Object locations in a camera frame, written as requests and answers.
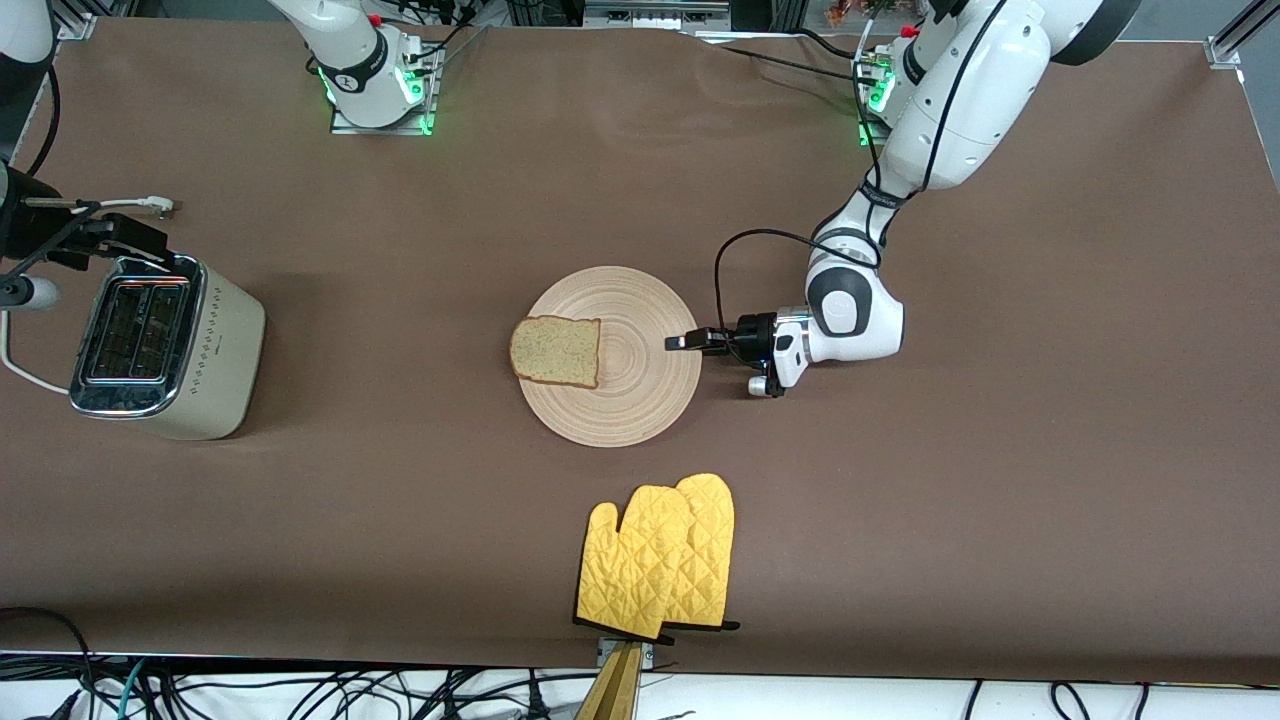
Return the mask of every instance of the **metal frame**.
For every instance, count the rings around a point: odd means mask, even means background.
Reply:
[[[1240,64],[1240,47],[1260,29],[1280,14],[1280,0],[1251,0],[1217,35],[1204,41],[1204,55],[1216,70],[1226,70]]]

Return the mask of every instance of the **oven mitt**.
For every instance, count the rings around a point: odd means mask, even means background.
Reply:
[[[596,505],[582,543],[575,620],[658,639],[692,523],[689,501],[673,488],[636,488],[621,525],[616,505]]]
[[[694,521],[689,527],[667,623],[718,630],[724,624],[728,597],[733,496],[724,480],[710,473],[680,480],[676,492],[689,502]]]

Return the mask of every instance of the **bread crust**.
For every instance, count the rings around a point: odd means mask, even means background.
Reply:
[[[585,319],[585,320],[575,320],[572,318],[563,318],[561,315],[529,315],[525,319],[520,320],[520,323],[516,324],[516,329],[511,332],[512,341],[515,341],[515,338],[516,338],[516,331],[518,331],[521,325],[524,325],[525,323],[527,323],[530,320],[541,320],[541,319],[545,319],[545,318],[554,318],[557,320],[568,320],[570,323],[594,323],[595,324],[595,379],[593,380],[593,384],[564,383],[564,382],[557,382],[557,380],[544,380],[544,379],[540,379],[540,378],[532,378],[530,375],[526,375],[526,374],[521,373],[520,369],[516,368],[515,348],[512,347],[512,342],[508,342],[507,343],[507,360],[511,363],[511,372],[515,373],[516,377],[520,378],[520,379],[522,379],[522,380],[529,380],[531,383],[538,383],[538,384],[541,384],[541,386],[562,386],[562,387],[579,387],[579,388],[582,388],[582,389],[598,389],[600,387],[600,319],[599,318],[590,318],[590,319]]]

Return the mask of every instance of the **slice of bread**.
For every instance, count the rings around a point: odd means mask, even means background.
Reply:
[[[525,318],[511,333],[511,368],[535,383],[600,387],[600,320]]]

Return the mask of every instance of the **white floor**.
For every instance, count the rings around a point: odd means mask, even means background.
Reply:
[[[545,678],[571,670],[547,670]],[[311,675],[316,679],[324,675]],[[251,684],[282,678],[308,675],[221,675],[192,678],[197,682]],[[406,673],[404,679],[415,692],[429,693],[444,673]],[[460,691],[475,694],[488,688],[527,678],[525,670],[492,670]],[[547,682],[540,685],[550,707],[580,701],[590,680]],[[669,675],[646,674],[641,679],[636,720],[671,720],[682,714],[690,720],[961,720],[973,683],[965,680],[890,680],[841,678],[778,678],[745,675]],[[1129,720],[1134,716],[1139,688],[1133,685],[1076,684],[1092,720]],[[37,680],[0,683],[0,720],[44,717],[54,711],[73,691],[72,680]],[[110,688],[113,693],[119,688]],[[197,689],[184,696],[214,720],[283,720],[293,706],[311,689],[308,684],[266,689]],[[512,691],[515,700],[527,698],[525,691]],[[1071,720],[1083,715],[1060,693]],[[338,710],[340,694],[310,715],[310,720],[328,720]],[[81,698],[72,715],[86,720],[86,698]],[[518,712],[512,702],[476,703],[462,712],[468,720],[507,720]],[[351,708],[351,720],[396,720],[411,712],[401,703],[369,697]],[[95,720],[111,720],[99,703]],[[973,711],[973,720],[1055,720],[1057,714],[1048,698],[1047,683],[984,683]],[[1153,687],[1143,720],[1280,720],[1280,691],[1236,688]]]

